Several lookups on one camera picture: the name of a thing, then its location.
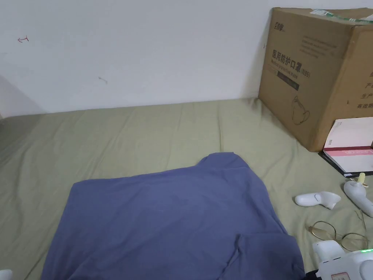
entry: cardboard box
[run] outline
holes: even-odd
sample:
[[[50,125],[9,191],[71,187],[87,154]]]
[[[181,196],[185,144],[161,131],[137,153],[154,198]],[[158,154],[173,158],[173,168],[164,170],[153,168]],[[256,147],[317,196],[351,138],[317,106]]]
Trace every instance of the cardboard box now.
[[[336,119],[373,116],[371,15],[273,9],[259,98],[311,152],[323,149]]]

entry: book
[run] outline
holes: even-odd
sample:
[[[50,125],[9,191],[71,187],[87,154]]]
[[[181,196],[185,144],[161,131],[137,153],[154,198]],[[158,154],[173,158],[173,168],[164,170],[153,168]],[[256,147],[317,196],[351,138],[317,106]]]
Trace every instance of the book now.
[[[347,178],[373,175],[373,117],[336,120],[319,155]]]

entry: wall mark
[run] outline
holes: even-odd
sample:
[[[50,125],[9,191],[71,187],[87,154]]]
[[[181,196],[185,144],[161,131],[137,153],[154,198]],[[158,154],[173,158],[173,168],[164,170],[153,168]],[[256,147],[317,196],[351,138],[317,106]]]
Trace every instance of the wall mark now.
[[[27,40],[27,41],[29,42],[29,40],[28,40],[27,36],[26,36],[26,38],[23,38],[23,39],[21,39],[21,38],[18,38],[18,42],[20,42],[20,43],[23,43],[23,42],[22,42],[23,40]]]
[[[107,84],[107,81],[104,78],[98,77],[98,79],[103,80]]]

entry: bed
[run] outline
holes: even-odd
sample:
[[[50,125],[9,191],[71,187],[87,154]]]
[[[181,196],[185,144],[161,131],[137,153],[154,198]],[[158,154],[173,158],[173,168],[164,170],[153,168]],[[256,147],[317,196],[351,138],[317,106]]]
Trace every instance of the bed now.
[[[341,189],[346,179],[258,99],[94,109],[0,122],[0,269],[40,278],[73,183],[188,167],[214,152],[235,152],[264,181],[306,271],[317,266],[317,239],[307,227],[318,220],[373,240],[372,218]],[[373,186],[372,177],[367,183]],[[294,203],[298,194],[322,190],[342,197],[332,211]]]

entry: white wall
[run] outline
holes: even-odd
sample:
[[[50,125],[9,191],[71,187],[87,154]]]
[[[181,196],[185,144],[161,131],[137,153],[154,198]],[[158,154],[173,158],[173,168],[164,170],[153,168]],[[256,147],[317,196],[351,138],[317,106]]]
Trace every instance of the white wall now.
[[[370,1],[3,1],[0,112],[256,96],[271,7],[351,8]],[[26,36],[29,42],[18,42]]]

